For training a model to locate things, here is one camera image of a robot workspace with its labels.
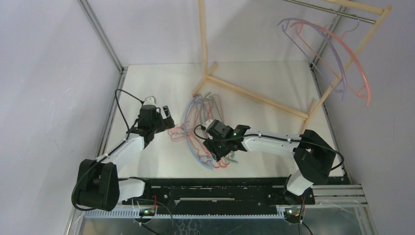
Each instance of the white wall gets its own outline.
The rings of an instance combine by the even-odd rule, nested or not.
[[[372,103],[349,93],[342,102],[331,94],[327,105],[352,178],[362,183],[381,235],[414,234],[415,192],[415,46],[413,0],[363,0],[392,13],[359,56],[372,88]],[[339,32],[353,29],[345,21]],[[345,41],[356,48],[370,25],[361,23]],[[341,51],[344,61],[348,59]],[[325,59],[333,61],[331,53]],[[324,87],[333,77],[323,80]],[[355,66],[348,73],[358,88],[363,82]]]
[[[0,3],[0,234],[63,234],[118,72],[75,0]]]
[[[304,1],[338,8],[321,0]],[[197,0],[90,3],[124,65],[201,62]],[[304,60],[276,24],[286,17],[302,17],[322,25],[332,19],[329,13],[282,0],[205,3],[210,62]],[[306,29],[303,37],[317,47],[321,36],[312,32]]]

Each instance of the black cable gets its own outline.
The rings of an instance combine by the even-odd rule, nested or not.
[[[154,230],[150,229],[149,227],[145,226],[144,224],[141,224],[141,226],[142,226],[143,228],[147,229],[148,231],[150,231],[150,232],[154,233],[155,235],[161,235],[161,234],[157,233],[156,231],[154,231]]]
[[[72,201],[72,205],[73,207],[75,207],[75,209],[83,211],[83,212],[87,212],[87,211],[92,211],[95,210],[95,208],[80,208],[76,203],[75,203],[75,190],[76,188],[78,188],[79,183],[82,181],[82,179],[92,170],[94,169],[94,167],[96,167],[98,164],[100,164],[103,160],[107,159],[107,157],[103,157],[101,160],[99,160],[98,162],[94,163],[88,170],[87,172],[85,172],[85,174],[83,174],[81,176],[81,178],[78,180],[78,182],[76,183],[75,187],[73,187],[72,190],[72,197],[70,198]]]
[[[219,141],[219,142],[220,141],[234,141],[234,140],[237,140],[237,139],[240,139],[240,138],[249,137],[249,136],[260,136],[259,134],[247,134],[247,135],[233,137],[233,138],[224,139],[224,140],[211,140],[211,139],[208,139],[208,138],[201,137],[201,136],[199,136],[196,133],[196,128],[198,128],[199,126],[202,127],[202,128],[204,128],[204,126],[202,126],[200,124],[199,125],[196,125],[195,128],[193,129],[193,133],[194,133],[194,135],[196,137],[198,137],[199,139],[205,140],[205,141]],[[343,163],[345,162],[345,157],[339,151],[334,150],[334,149],[331,149],[331,148],[328,148],[328,147],[325,147],[325,146],[322,146],[322,145],[319,145],[319,144],[316,144],[316,143],[312,143],[312,142],[308,142],[308,141],[302,141],[302,140],[288,140],[288,139],[284,139],[284,138],[278,138],[278,137],[275,137],[275,136],[267,136],[267,135],[261,135],[260,137],[270,138],[270,139],[274,139],[274,140],[278,140],[278,141],[284,141],[284,142],[306,143],[306,144],[310,144],[310,145],[313,145],[313,146],[320,147],[320,148],[326,149],[328,151],[331,151],[331,152],[339,155],[341,160],[340,160],[340,163],[337,164],[335,167],[331,168],[330,171],[335,170],[335,169],[341,167],[343,165]]]
[[[160,205],[164,206],[164,208],[166,208],[166,210],[169,212],[169,215],[170,215],[170,218],[171,218],[171,231],[170,231],[170,235],[173,235],[173,232],[174,232],[173,214],[170,212],[169,208],[165,204],[163,204],[161,202],[158,202],[158,201],[155,201],[155,200],[145,199],[145,198],[138,198],[137,200],[144,200],[144,201],[154,202],[154,203],[157,203],[157,204],[160,204]]]
[[[305,204],[305,199],[308,196],[308,193],[304,194],[304,199],[302,200],[302,204],[300,207],[300,213],[299,213],[299,235],[301,235],[301,214],[302,214],[302,209],[304,208],[304,204]]]
[[[121,106],[119,105],[119,100],[118,100],[118,95],[117,95],[117,92],[118,92],[118,91],[120,91],[120,92],[124,92],[124,93],[126,93],[126,94],[130,95],[132,98],[134,98],[134,99],[136,99],[136,100],[140,101],[140,103],[141,103],[141,104],[144,104],[144,101],[142,101],[141,99],[139,99],[139,98],[135,97],[135,96],[134,96],[134,95],[132,95],[131,93],[126,92],[125,90],[122,90],[122,89],[116,89],[116,90],[115,90],[115,101],[116,101],[116,103],[117,103],[118,110],[119,110],[119,112],[121,113],[121,116],[122,116],[122,119],[123,119],[123,120],[124,120],[124,122],[125,122],[125,125],[127,126],[127,130],[130,130],[130,126],[128,125],[127,119],[125,118],[124,113],[123,113],[123,112],[122,112],[122,110],[121,110]]]
[[[311,229],[304,222],[302,224],[308,229],[308,231],[310,232],[311,235],[314,235],[313,232],[311,231]]]
[[[142,101],[141,99],[139,99],[139,98],[137,98],[137,97],[135,97],[134,95],[132,95],[131,93],[129,93],[129,92],[126,92],[126,91],[124,91],[124,90],[122,90],[122,89],[116,89],[115,90],[115,101],[116,101],[116,104],[117,104],[117,107],[118,107],[118,110],[119,110],[119,112],[121,113],[121,116],[122,116],[122,119],[124,119],[124,122],[125,122],[125,125],[127,126],[127,140],[128,140],[128,137],[130,136],[130,132],[129,132],[129,130],[130,130],[130,127],[128,126],[128,122],[127,122],[127,119],[125,118],[125,116],[124,116],[124,113],[122,112],[122,110],[121,110],[121,106],[119,105],[119,100],[118,100],[118,96],[117,96],[117,91],[120,91],[120,92],[124,92],[124,93],[126,93],[126,94],[128,94],[128,95],[130,95],[131,97],[133,97],[134,99],[136,99],[136,100],[138,100],[138,101],[140,101],[140,103],[141,104],[143,104],[144,103],[144,101]],[[113,150],[111,150],[111,152],[108,154],[108,156],[110,156],[110,155],[112,155],[115,151],[117,151],[123,144],[125,144],[125,142],[126,141],[123,141],[123,142],[121,142],[117,147],[115,147]],[[78,186],[79,186],[79,183],[81,183],[81,181],[82,181],[82,179],[94,168],[94,167],[96,167],[99,163],[101,163],[102,161],[104,161],[105,159],[107,159],[108,157],[104,157],[104,158],[102,158],[101,160],[99,160],[98,162],[96,162],[94,165],[92,165],[88,170],[87,170],[87,172],[85,172],[85,174],[84,175],[82,175],[82,177],[79,179],[79,181],[78,182],[76,182],[76,185],[75,185],[75,187],[73,187],[73,190],[72,190],[72,197],[71,197],[71,201],[72,201],[72,205],[73,205],[73,207],[75,207],[75,209],[77,209],[77,210],[80,210],[80,211],[83,211],[83,212],[87,212],[87,211],[92,211],[92,210],[95,210],[94,208],[80,208],[76,203],[75,203],[75,190],[76,190],[76,188],[78,188]]]

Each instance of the pink hanger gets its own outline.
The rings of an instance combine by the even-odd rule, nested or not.
[[[316,55],[316,56],[318,56],[318,58],[330,69],[330,71],[333,73],[333,74],[335,74],[336,76],[337,76],[337,73],[334,71],[334,69],[330,66],[330,65],[328,65],[328,63],[323,59],[323,58],[321,58],[312,48],[311,48],[311,46],[309,45],[309,44],[307,44],[307,42],[300,36],[300,34],[301,34],[301,31],[302,31],[302,28],[303,28],[303,26],[305,25],[305,23],[303,23],[303,22],[295,22],[295,23],[293,23],[290,27],[293,27],[294,25],[297,25],[297,24],[301,24],[301,26],[300,26],[300,28],[298,29],[298,28],[296,28],[296,34],[297,34],[297,36],[299,36],[299,38],[306,44],[306,46]],[[362,75],[362,78],[363,78],[363,81],[364,81],[364,83],[365,83],[365,85],[358,91],[358,92],[356,92],[350,85],[348,85],[348,87],[349,87],[349,89],[353,92],[353,93],[355,93],[359,98],[366,98],[366,106],[369,106],[369,104],[370,104],[370,100],[371,100],[371,90],[370,90],[370,86],[369,86],[369,83],[368,83],[368,80],[367,80],[367,78],[366,78],[366,74],[365,74],[365,71],[363,70],[363,67],[361,66],[361,64],[360,64],[360,62],[359,62],[359,60],[357,59],[357,57],[356,57],[356,55],[353,53],[353,51],[343,42],[343,37],[346,35],[346,33],[348,33],[348,32],[351,32],[352,30],[350,30],[350,31],[346,31],[343,35],[342,35],[342,37],[341,38],[339,38],[336,34],[334,34],[334,33],[332,33],[330,30],[328,30],[327,28],[325,28],[325,27],[322,27],[322,26],[320,26],[320,25],[316,25],[318,28],[320,28],[321,30],[323,30],[323,31],[325,31],[326,33],[328,33],[329,35],[331,35],[334,39],[336,39],[336,41],[338,41],[339,43],[340,43],[340,45],[342,45],[344,48],[345,48],[345,50],[349,53],[349,55],[350,55],[350,57],[351,57],[351,59],[354,61],[354,63],[356,64],[356,66],[357,66],[357,69],[359,70],[359,72],[360,72],[360,74]],[[367,95],[365,95],[365,94],[361,94],[364,90],[366,89],[366,91],[367,91]]]

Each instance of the white table surface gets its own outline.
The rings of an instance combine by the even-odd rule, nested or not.
[[[319,98],[308,64],[304,61],[220,63],[213,75],[305,113],[308,113],[312,99]],[[142,99],[153,95],[159,106],[169,106],[176,125],[181,125],[185,109],[192,99],[191,93],[201,79],[201,64],[132,65],[128,67],[123,89]],[[294,116],[210,83],[204,85],[201,93],[208,91],[221,96],[226,125],[244,124],[281,134],[301,131],[303,121]],[[131,125],[139,114],[140,103],[122,94],[120,104]],[[334,146],[322,109],[311,120],[308,129],[316,131],[330,146]],[[125,131],[117,110],[107,151],[120,142]],[[131,159],[119,177],[287,177],[297,169],[293,158],[268,153],[238,151],[235,160],[239,164],[231,164],[226,169],[206,169],[194,159],[185,141],[172,142],[163,132],[156,134],[154,140]],[[342,170],[336,169],[330,176],[343,176]]]

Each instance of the metal rod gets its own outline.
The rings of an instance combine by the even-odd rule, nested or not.
[[[332,14],[337,13],[337,15],[339,15],[339,16],[344,16],[344,17],[347,17],[347,18],[350,18],[350,19],[357,20],[357,17],[354,16],[354,15],[343,13],[343,12],[334,12],[333,9],[329,9],[329,8],[325,8],[325,7],[321,7],[321,6],[316,6],[316,5],[305,3],[305,2],[302,2],[302,1],[296,1],[296,0],[283,0],[283,1],[295,3],[297,5],[306,6],[306,7],[309,7],[309,8],[313,8],[313,9],[316,9],[316,10],[319,10],[319,11],[324,11],[324,12],[328,12],[328,13],[332,13]],[[364,18],[364,17],[360,17],[360,16],[358,16],[358,17],[359,17],[359,20],[361,22],[366,22],[366,23],[370,23],[370,24],[375,24],[376,23],[376,21],[374,21],[374,20]]]
[[[110,43],[107,35],[104,32],[101,24],[98,21],[95,13],[92,10],[91,5],[89,4],[88,0],[78,0],[79,5],[81,6],[82,10],[84,11],[85,15],[87,16],[88,20],[90,21],[95,33],[97,34],[99,40],[101,41],[102,45],[104,46],[105,50],[107,51],[108,55],[111,57],[114,65],[118,69],[118,71],[122,72],[122,64],[117,57],[113,46]]]

